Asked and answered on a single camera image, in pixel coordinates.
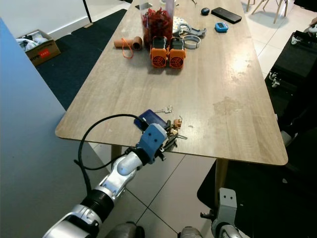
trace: red items in jar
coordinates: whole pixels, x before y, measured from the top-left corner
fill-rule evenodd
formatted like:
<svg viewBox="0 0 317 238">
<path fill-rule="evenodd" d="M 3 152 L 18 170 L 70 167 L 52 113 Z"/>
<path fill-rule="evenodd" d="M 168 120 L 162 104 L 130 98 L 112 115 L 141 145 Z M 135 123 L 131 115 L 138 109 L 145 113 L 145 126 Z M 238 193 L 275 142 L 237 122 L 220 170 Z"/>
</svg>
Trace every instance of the red items in jar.
<svg viewBox="0 0 317 238">
<path fill-rule="evenodd" d="M 168 15 L 166 10 L 155 11 L 149 10 L 142 16 L 144 27 L 144 45 L 150 49 L 154 36 L 165 36 L 168 41 L 172 37 L 173 19 Z"/>
</svg>

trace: blue timer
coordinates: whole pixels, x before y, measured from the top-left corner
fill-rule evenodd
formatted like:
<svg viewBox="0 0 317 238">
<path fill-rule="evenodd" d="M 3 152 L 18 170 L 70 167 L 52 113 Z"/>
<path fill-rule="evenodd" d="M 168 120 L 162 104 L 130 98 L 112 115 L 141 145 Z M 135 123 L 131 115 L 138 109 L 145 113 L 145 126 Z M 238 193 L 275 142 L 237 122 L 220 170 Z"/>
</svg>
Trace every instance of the blue timer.
<svg viewBox="0 0 317 238">
<path fill-rule="evenodd" d="M 217 22 L 214 25 L 214 28 L 217 32 L 227 32 L 228 31 L 228 25 L 224 22 Z"/>
</svg>

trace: cardboard tube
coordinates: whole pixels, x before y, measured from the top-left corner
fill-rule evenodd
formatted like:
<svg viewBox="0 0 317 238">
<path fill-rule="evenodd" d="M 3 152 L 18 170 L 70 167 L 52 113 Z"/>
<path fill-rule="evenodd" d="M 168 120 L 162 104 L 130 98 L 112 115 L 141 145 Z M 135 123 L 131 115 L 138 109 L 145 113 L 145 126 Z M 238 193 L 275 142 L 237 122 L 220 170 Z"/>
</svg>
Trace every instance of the cardboard tube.
<svg viewBox="0 0 317 238">
<path fill-rule="evenodd" d="M 133 40 L 128 40 L 128 39 L 125 39 L 125 41 L 128 43 L 128 45 L 134 49 L 135 51 L 139 51 L 141 48 L 142 48 L 142 39 L 141 37 L 139 36 L 136 36 L 134 37 Z M 114 47 L 116 48 L 122 48 L 122 45 L 123 47 L 127 48 L 129 47 L 124 41 L 122 41 L 121 39 L 120 40 L 115 40 L 113 42 L 114 44 Z"/>
</svg>

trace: chair leg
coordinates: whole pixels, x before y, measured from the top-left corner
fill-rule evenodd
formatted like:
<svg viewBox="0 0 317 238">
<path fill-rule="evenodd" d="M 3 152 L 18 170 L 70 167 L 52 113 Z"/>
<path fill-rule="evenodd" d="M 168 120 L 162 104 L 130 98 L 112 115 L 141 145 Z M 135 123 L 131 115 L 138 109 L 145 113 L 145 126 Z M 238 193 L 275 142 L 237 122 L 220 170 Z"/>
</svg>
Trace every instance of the chair leg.
<svg viewBox="0 0 317 238">
<path fill-rule="evenodd" d="M 264 9 L 264 8 L 265 8 L 265 7 L 266 7 L 266 5 L 268 4 L 268 1 L 269 1 L 269 0 L 267 0 L 267 1 L 266 1 L 266 3 L 265 3 L 265 5 L 264 5 L 264 7 L 263 7 L 263 11 L 265 11 L 265 9 Z"/>
<path fill-rule="evenodd" d="M 280 1 L 279 1 L 278 8 L 277 8 L 277 11 L 276 11 L 276 15 L 275 15 L 273 24 L 276 23 L 276 20 L 277 20 L 277 17 L 278 17 L 278 12 L 279 12 L 279 9 L 281 8 L 282 2 L 283 2 L 283 0 L 280 0 Z"/>
<path fill-rule="evenodd" d="M 286 7 L 285 7 L 285 11 L 284 11 L 284 17 L 286 17 L 287 7 L 288 7 L 288 0 L 286 0 Z"/>
<path fill-rule="evenodd" d="M 249 7 L 250 7 L 250 0 L 248 1 L 247 12 L 249 11 Z"/>
<path fill-rule="evenodd" d="M 257 5 L 256 9 L 254 9 L 254 11 L 252 12 L 252 14 L 254 14 L 256 12 L 256 10 L 259 8 L 259 6 L 262 4 L 262 2 L 264 2 L 265 0 L 261 0 L 261 2 L 259 3 L 259 5 Z"/>
</svg>

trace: key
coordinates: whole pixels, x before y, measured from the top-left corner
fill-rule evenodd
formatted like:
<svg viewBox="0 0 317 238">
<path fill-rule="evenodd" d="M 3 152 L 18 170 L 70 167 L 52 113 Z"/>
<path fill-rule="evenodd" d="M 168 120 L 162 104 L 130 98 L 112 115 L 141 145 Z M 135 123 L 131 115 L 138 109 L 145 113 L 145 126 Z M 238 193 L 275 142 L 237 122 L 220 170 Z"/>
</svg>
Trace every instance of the key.
<svg viewBox="0 0 317 238">
<path fill-rule="evenodd" d="M 173 110 L 172 106 L 167 106 L 166 108 L 158 110 L 155 113 L 171 113 L 172 110 Z"/>
</svg>

